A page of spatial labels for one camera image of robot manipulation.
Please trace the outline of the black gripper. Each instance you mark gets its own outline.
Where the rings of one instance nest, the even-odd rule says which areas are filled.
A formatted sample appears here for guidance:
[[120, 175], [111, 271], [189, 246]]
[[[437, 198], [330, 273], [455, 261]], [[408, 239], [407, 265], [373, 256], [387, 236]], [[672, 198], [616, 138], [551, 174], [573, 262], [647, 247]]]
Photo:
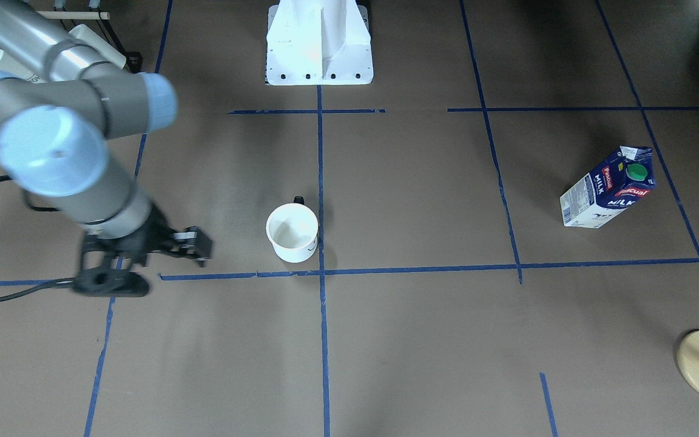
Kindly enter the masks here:
[[114, 239], [86, 233], [81, 241], [79, 265], [86, 268], [86, 255], [89, 252], [103, 252], [113, 257], [123, 256], [136, 265], [147, 265], [152, 252], [169, 252], [178, 259], [189, 259], [204, 268], [212, 258], [214, 241], [202, 229], [191, 226], [181, 232], [174, 232], [163, 211], [153, 205], [144, 223], [133, 233]]

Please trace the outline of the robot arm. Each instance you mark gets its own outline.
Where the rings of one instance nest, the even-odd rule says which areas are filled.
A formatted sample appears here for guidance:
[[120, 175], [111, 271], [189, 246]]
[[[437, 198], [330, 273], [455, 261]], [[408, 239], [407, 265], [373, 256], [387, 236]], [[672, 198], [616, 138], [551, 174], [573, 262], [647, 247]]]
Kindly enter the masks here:
[[23, 1], [0, 1], [0, 49], [44, 78], [31, 83], [0, 71], [0, 166], [7, 175], [102, 251], [123, 252], [140, 265], [150, 252], [209, 260], [212, 240], [197, 227], [172, 229], [106, 144], [175, 121], [169, 80], [119, 69]]

